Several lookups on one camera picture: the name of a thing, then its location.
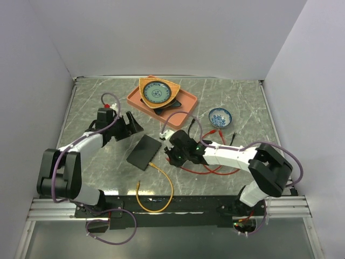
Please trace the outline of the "black network switch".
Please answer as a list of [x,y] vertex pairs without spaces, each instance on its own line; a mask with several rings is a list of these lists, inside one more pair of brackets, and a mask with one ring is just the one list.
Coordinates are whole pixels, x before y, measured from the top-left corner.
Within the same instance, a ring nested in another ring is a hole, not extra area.
[[145,171],[160,148],[161,143],[159,141],[145,134],[129,154],[126,161]]

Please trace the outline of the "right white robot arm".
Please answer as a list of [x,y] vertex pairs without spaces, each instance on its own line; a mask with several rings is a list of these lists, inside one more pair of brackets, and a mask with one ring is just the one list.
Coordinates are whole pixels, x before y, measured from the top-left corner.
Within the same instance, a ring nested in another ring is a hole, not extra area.
[[228,166],[251,173],[253,181],[244,186],[236,201],[236,210],[247,215],[267,197],[280,197],[292,172],[292,165],[272,144],[233,147],[212,141],[196,142],[183,131],[160,133],[169,163],[181,167],[186,161],[194,164]]

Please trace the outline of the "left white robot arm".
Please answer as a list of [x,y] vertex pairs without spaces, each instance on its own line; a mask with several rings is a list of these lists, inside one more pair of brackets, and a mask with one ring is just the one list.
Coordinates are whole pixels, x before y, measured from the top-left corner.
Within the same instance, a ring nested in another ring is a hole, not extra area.
[[107,210],[104,191],[82,182],[82,164],[112,138],[120,141],[143,131],[130,111],[126,112],[126,116],[129,123],[116,110],[99,108],[96,119],[79,139],[59,149],[45,150],[37,193],[55,198],[57,203],[68,200],[87,206],[93,216],[103,216]]

